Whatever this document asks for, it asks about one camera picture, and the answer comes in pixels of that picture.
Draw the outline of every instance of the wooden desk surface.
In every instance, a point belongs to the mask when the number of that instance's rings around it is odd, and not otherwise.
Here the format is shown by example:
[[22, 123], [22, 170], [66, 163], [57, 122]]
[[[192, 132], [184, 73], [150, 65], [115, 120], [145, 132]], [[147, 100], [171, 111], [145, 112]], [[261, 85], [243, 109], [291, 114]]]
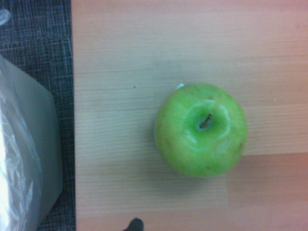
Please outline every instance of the wooden desk surface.
[[[308, 230], [308, 1], [73, 0], [77, 231]], [[192, 179], [155, 149], [179, 83], [229, 92], [242, 161]]]

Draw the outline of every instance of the apple stem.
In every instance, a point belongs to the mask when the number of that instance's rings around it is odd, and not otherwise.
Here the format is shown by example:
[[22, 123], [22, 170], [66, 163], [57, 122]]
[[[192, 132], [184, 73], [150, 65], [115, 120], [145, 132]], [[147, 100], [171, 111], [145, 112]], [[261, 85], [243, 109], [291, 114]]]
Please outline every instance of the apple stem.
[[208, 121], [212, 118], [213, 114], [210, 113], [207, 118], [205, 119], [205, 121], [200, 125], [200, 128], [203, 129], [206, 127], [206, 124], [208, 123]]

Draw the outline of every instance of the apple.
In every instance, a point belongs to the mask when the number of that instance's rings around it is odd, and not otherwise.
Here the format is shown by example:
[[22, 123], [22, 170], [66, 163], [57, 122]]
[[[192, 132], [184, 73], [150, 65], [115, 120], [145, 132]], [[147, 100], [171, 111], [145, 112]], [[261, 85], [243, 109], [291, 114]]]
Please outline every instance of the apple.
[[163, 160], [191, 177], [213, 177], [241, 159], [247, 122], [241, 106], [216, 86], [198, 83], [179, 87], [155, 121], [154, 138]]

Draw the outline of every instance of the clear plastic bag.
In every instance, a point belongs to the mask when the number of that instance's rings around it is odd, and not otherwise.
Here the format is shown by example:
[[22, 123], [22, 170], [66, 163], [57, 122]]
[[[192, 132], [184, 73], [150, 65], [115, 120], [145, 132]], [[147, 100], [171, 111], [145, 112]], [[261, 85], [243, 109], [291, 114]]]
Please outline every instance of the clear plastic bag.
[[35, 230], [41, 197], [40, 158], [0, 56], [0, 231]]

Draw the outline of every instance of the wood grain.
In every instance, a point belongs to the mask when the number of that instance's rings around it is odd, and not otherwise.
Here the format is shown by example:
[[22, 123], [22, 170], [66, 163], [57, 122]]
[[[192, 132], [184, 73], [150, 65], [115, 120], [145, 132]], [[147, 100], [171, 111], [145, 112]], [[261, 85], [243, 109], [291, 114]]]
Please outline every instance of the wood grain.
[[[308, 230], [308, 2], [73, 0], [77, 230]], [[179, 83], [243, 107], [245, 154], [191, 179], [154, 146]]]

